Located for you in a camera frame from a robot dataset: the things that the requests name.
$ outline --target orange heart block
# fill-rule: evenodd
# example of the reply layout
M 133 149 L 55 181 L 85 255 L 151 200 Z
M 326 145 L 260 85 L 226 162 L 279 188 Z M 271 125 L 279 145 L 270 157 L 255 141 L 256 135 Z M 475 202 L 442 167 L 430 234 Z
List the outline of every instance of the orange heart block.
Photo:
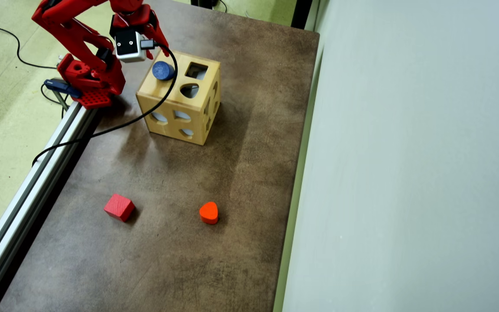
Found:
M 201 220 L 207 224 L 215 224 L 218 221 L 217 204 L 213 201 L 204 204 L 203 207 L 200 208 L 200 217 Z

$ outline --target black cable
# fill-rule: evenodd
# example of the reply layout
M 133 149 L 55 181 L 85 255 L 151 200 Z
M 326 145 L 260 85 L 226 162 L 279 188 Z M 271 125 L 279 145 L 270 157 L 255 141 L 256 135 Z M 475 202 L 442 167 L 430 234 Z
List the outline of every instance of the black cable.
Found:
M 222 3 L 222 5 L 224 6 L 224 12 L 225 12 L 225 13 L 227 13 L 227 12 L 228 12 L 228 8 L 227 8 L 226 4 L 224 4 L 224 2 L 222 2 L 222 0 L 219 0 L 219 1 L 220 1 L 220 2 Z
M 126 127 L 126 126 L 130 126 L 131 124 L 133 124 L 133 123 L 139 121 L 140 119 L 146 117 L 147 115 L 151 114 L 155 109 L 157 109 L 158 107 L 160 107 L 161 104 L 163 104 L 163 102 L 167 99 L 168 95 L 171 93 L 172 87 L 174 87 L 174 85 L 175 85 L 176 77 L 178 76 L 178 63 L 176 62 L 175 55 L 172 53 L 172 51 L 168 47 L 166 47 L 165 45 L 162 45 L 162 44 L 156 44 L 156 45 L 158 47 L 161 47 L 161 49 L 165 49 L 171 55 L 172 62 L 175 65 L 175 73 L 174 73 L 174 76 L 172 77 L 172 83 L 171 83 L 171 86 L 168 88 L 167 93 L 165 93 L 165 96 L 157 104 L 155 104 L 154 107 L 150 108 L 147 112 L 139 115 L 138 117 L 132 119 L 131 121 L 128 121 L 128 122 L 123 123 L 121 125 L 118 125 L 116 127 L 109 128 L 107 130 L 103 130 L 101 132 L 94 133 L 94 134 L 92 134 L 91 136 L 88 136 L 88 137 L 85 136 L 83 138 L 79 138 L 79 139 L 72 140 L 72 141 L 69 141 L 69 142 L 63 142 L 63 143 L 60 143 L 60 144 L 57 144 L 57 145 L 54 145 L 54 146 L 50 146 L 50 147 L 46 148 L 45 150 L 42 150 L 42 152 L 40 154 L 38 154 L 34 158 L 34 161 L 32 162 L 32 166 L 34 166 L 34 164 L 36 163 L 36 161 L 38 161 L 38 158 L 40 156 L 42 156 L 43 154 L 49 152 L 50 150 L 55 150 L 55 148 L 58 148 L 58 147 L 61 147 L 61 146 L 66 146 L 66 145 L 69 145 L 69 144 L 79 143 L 79 142 L 82 142 L 82 141 L 85 141 L 85 140 L 89 140 L 91 138 L 102 136 L 105 133 L 109 133 L 111 131 L 115 131 L 115 130 L 118 130 L 120 128 Z
M 67 94 L 67 96 L 65 97 L 65 105 L 67 104 L 67 99 L 69 98 L 69 95 Z M 64 107 L 61 107 L 61 119 L 63 119 L 65 115 L 65 108 Z
M 53 103 L 57 103 L 57 104 L 60 104 L 59 101 L 55 101 L 54 99 L 50 99 L 45 93 L 43 93 L 43 87 L 44 87 L 45 84 L 43 84 L 41 87 L 40 87 L 40 91 L 43 95 L 43 97 L 45 97 L 46 99 L 52 101 Z
M 26 62 L 26 61 L 22 60 L 22 59 L 20 58 L 20 55 L 18 54 L 18 52 L 20 51 L 20 41 L 18 40 L 18 37 L 17 37 L 17 36 L 15 36 L 15 35 L 14 35 L 14 33 L 10 32 L 10 31 L 8 31 L 8 30 L 2 29 L 2 28 L 0 28 L 0 30 L 1 30 L 1 31 L 4 31 L 4 32 L 6 32 L 6 33 L 8 33 L 8 34 L 10 34 L 10 35 L 12 35 L 12 36 L 16 39 L 16 42 L 18 43 L 18 47 L 16 48 L 16 57 L 18 57 L 18 59 L 19 59 L 21 62 L 23 62 L 23 63 L 24 63 L 24 64 L 26 64 L 26 65 L 30 65 L 30 66 L 34 66 L 34 67 L 38 67 L 38 68 L 48 68 L 48 69 L 56 69 L 56 68 L 57 68 L 57 67 L 49 67 L 49 66 L 41 66 L 41 65 L 36 65 L 36 64 L 28 63 L 28 62 Z

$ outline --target circular hole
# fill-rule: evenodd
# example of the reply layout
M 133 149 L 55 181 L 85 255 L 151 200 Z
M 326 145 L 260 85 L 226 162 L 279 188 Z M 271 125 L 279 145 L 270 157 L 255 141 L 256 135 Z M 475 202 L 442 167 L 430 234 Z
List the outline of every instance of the circular hole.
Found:
M 164 115 L 157 112 L 152 112 L 151 117 L 155 119 L 159 124 L 167 124 L 168 120 Z
M 182 134 L 185 138 L 191 139 L 194 135 L 194 131 L 189 129 L 180 129 L 180 134 Z
M 189 122 L 190 120 L 192 120 L 192 118 L 190 118 L 190 115 L 188 115 L 184 112 L 180 112 L 178 110 L 175 110 L 174 113 L 175 113 L 175 119 L 178 119 L 182 122 Z
M 188 83 L 180 87 L 180 93 L 188 99 L 193 99 L 198 94 L 200 86 L 197 83 Z

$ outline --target blue clamp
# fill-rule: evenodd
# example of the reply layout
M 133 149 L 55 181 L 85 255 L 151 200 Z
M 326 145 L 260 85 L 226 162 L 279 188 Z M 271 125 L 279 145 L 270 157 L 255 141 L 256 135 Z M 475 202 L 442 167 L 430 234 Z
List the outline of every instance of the blue clamp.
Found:
M 170 80 L 175 75 L 175 70 L 169 63 L 159 61 L 153 64 L 151 68 L 151 73 L 153 76 L 159 80 Z
M 75 88 L 69 86 L 65 81 L 60 81 L 58 79 L 46 79 L 43 83 L 46 88 L 51 91 L 57 91 L 64 94 L 68 94 L 71 97 L 79 98 L 82 96 L 82 92 L 76 90 Z

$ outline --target floor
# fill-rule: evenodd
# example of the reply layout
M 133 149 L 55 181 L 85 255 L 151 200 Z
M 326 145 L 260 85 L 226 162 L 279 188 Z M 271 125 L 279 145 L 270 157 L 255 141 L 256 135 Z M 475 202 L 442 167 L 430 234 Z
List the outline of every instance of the floor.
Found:
M 290 24 L 295 6 L 295 0 L 223 2 L 215 9 L 224 10 L 226 5 L 228 13 L 284 25 Z M 20 55 L 25 61 L 56 65 L 58 56 L 67 51 L 30 20 L 38 4 L 39 0 L 0 0 L 0 28 L 10 30 L 20 39 Z M 103 4 L 91 8 L 78 19 L 106 34 L 111 14 L 109 5 Z M 61 120 L 61 107 L 40 94 L 43 81 L 57 77 L 58 73 L 20 63 L 15 49 L 15 39 L 0 31 L 0 216 L 30 170 L 32 159 Z

